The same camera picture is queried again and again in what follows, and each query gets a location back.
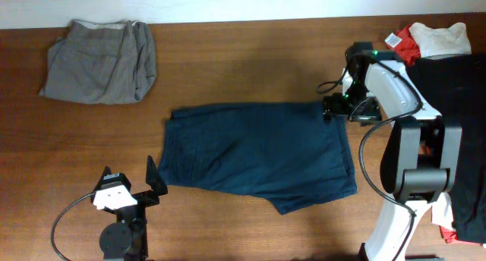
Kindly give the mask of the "dark blue shorts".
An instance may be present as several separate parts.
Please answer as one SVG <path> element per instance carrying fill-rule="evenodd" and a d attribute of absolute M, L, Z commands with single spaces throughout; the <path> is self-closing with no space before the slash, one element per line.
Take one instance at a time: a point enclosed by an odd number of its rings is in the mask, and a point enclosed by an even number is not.
<path fill-rule="evenodd" d="M 321 102 L 178 108 L 159 174 L 169 185 L 263 198 L 281 215 L 357 192 L 343 118 Z"/>

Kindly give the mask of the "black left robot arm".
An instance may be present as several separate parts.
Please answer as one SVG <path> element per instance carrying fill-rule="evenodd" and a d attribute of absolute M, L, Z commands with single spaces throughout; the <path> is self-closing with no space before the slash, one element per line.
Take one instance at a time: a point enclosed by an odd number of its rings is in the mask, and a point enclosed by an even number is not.
<path fill-rule="evenodd" d="M 104 260 L 139 261 L 149 256 L 146 209 L 159 205 L 159 198 L 168 193 L 151 156 L 147 157 L 145 182 L 149 190 L 132 193 L 125 174 L 113 174 L 110 167 L 105 167 L 94 187 L 91 203 L 116 217 L 99 236 Z"/>

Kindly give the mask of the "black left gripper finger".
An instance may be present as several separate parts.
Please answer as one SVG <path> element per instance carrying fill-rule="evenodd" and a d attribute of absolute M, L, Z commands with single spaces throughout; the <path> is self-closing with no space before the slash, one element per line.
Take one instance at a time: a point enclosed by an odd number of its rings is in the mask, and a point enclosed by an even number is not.
<path fill-rule="evenodd" d="M 106 166 L 103 170 L 103 173 L 101 174 L 101 177 L 99 178 L 98 182 L 96 183 L 96 186 L 93 189 L 93 192 L 96 192 L 101 189 L 101 186 L 104 184 L 104 177 L 110 175 L 111 169 L 109 166 Z"/>
<path fill-rule="evenodd" d="M 151 190 L 157 196 L 166 195 L 168 193 L 168 187 L 159 175 L 152 156 L 147 157 L 146 184 L 150 186 Z"/>

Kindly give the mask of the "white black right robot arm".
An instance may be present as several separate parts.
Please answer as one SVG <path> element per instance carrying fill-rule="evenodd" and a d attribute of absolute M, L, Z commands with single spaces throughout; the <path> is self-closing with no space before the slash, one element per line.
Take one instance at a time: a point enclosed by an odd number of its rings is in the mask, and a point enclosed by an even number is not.
<path fill-rule="evenodd" d="M 420 94 L 406 66 L 390 50 L 354 42 L 345 52 L 346 67 L 323 97 L 323 118 L 345 117 L 370 126 L 358 148 L 368 185 L 384 199 L 377 225 L 358 252 L 360 260 L 404 260 L 422 216 L 454 185 L 462 128 L 446 119 Z M 333 91 L 342 86 L 341 93 Z M 380 163 L 380 182 L 365 168 L 365 144 L 372 133 L 391 125 Z"/>

